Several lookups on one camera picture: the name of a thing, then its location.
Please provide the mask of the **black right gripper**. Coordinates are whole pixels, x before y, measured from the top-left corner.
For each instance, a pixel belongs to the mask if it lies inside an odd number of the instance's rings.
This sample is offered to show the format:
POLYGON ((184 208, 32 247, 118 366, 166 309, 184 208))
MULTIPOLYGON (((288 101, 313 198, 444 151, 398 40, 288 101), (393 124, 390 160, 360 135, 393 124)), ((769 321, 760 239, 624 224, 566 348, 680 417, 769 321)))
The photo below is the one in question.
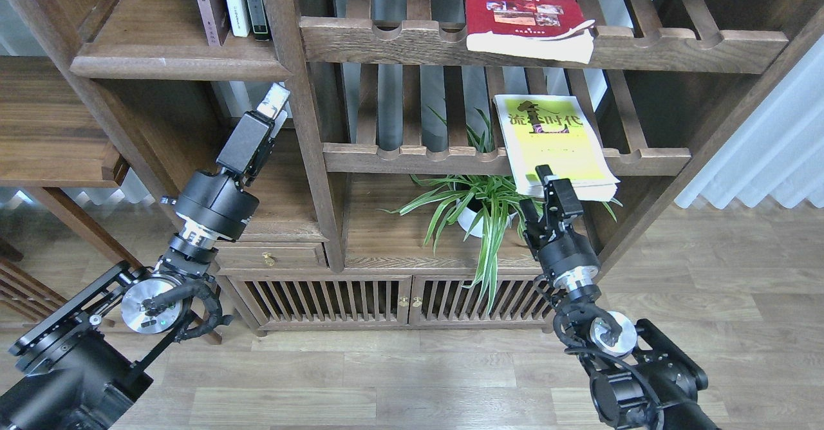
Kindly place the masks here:
MULTIPOLYGON (((567 225, 585 213, 568 178, 556 176, 547 164, 536 166, 536 174, 544 190, 543 216, 549 225, 567 225)), ((532 199, 521 199, 519 207, 523 213, 524 240, 548 281, 591 283, 601 264, 588 238, 571 225, 561 232, 548 231, 532 199)))

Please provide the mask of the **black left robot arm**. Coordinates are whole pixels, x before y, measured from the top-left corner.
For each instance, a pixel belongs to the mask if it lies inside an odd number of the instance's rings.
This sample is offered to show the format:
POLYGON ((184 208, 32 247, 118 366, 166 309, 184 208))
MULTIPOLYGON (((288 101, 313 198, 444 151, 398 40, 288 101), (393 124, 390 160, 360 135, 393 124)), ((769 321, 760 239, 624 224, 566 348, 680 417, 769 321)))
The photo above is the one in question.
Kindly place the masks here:
POLYGON ((270 156, 289 95, 272 84, 239 120, 220 170, 196 171, 173 199, 183 228, 153 268, 115 264, 11 345, 24 377, 2 396, 3 429, 108 429, 152 384, 146 368, 168 345, 229 324, 208 273, 215 242, 235 242, 255 213, 258 199, 245 188, 270 156), (127 359, 100 332, 114 307, 133 331, 163 335, 143 359, 127 359))

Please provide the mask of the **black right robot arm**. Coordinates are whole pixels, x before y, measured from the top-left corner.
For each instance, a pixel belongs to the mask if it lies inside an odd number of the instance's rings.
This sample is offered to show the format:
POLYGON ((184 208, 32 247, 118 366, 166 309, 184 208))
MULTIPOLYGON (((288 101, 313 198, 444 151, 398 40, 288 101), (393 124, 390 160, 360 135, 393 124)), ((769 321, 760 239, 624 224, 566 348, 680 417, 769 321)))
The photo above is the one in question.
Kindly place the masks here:
POLYGON ((543 296, 554 309, 554 333, 588 374, 600 421, 615 429, 715 429, 697 402, 698 392, 708 387, 703 369, 652 322, 633 322, 595 303, 600 262, 573 228, 583 206, 569 180, 545 164, 536 172, 543 214, 532 200, 521 200, 523 235, 548 283, 543 296))

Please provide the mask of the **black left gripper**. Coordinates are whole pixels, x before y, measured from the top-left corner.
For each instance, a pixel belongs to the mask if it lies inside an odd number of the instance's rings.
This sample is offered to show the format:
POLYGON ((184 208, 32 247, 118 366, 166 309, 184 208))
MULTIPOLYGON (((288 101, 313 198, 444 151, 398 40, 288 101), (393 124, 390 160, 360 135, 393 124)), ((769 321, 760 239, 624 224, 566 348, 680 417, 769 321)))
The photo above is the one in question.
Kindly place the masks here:
POLYGON ((174 204, 174 212, 236 241, 245 231, 259 199, 232 176, 257 176, 270 157, 274 138, 285 124, 290 92, 273 83, 255 110, 246 111, 217 157, 221 174, 196 170, 174 204))

